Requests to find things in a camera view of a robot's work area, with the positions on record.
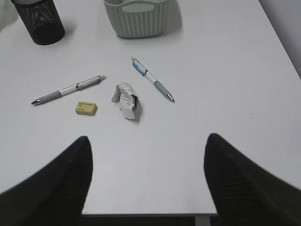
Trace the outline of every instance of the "wall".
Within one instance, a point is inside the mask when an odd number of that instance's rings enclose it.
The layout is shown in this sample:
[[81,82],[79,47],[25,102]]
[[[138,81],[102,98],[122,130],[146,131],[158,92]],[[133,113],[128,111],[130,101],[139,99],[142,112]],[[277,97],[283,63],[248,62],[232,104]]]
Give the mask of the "wall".
[[259,0],[301,77],[301,0]]

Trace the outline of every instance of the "mesh cup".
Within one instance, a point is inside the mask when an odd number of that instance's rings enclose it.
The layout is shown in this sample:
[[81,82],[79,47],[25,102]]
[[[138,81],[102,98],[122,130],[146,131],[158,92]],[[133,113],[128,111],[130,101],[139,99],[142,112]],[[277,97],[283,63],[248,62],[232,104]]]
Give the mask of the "mesh cup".
[[65,35],[53,0],[12,0],[12,3],[36,44],[53,44]]

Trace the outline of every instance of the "eraser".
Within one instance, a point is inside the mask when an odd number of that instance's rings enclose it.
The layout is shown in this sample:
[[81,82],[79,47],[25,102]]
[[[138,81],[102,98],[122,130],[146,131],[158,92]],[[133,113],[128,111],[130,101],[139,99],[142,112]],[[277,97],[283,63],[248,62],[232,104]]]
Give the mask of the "eraser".
[[79,101],[75,111],[77,114],[95,115],[97,111],[97,105],[95,103]]

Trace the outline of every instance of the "crumpled receipt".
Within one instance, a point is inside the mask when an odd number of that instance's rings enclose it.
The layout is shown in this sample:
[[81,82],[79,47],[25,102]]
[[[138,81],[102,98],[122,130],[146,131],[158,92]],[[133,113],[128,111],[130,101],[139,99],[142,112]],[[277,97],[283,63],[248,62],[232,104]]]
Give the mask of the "crumpled receipt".
[[117,103],[118,101],[123,116],[127,119],[134,119],[133,110],[137,107],[138,97],[132,86],[124,81],[116,86],[116,91],[112,98],[112,102]]

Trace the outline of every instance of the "pen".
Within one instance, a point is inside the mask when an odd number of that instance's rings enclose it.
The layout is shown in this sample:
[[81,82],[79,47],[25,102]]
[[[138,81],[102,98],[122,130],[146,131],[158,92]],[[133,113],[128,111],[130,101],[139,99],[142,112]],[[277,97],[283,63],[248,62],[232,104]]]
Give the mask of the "pen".
[[174,102],[174,98],[170,94],[170,92],[154,76],[152,76],[152,74],[136,58],[132,57],[132,61],[134,68],[143,77],[146,77],[157,88],[157,90],[159,90],[163,94],[163,96]]
[[93,86],[93,85],[96,85],[96,84],[100,83],[101,80],[104,80],[104,79],[106,79],[106,76],[100,76],[100,75],[96,76],[96,77],[88,79],[86,81],[77,83],[73,86],[69,86],[69,87],[64,88],[62,90],[59,90],[59,91],[56,91],[54,93],[50,93],[46,96],[40,97],[40,98],[36,99],[35,101],[33,101],[32,105],[42,104],[42,103],[48,102],[50,100],[54,100],[54,99],[57,99],[59,97],[65,96],[65,95],[67,95],[69,93],[72,93],[74,91],[86,89],[90,86]]

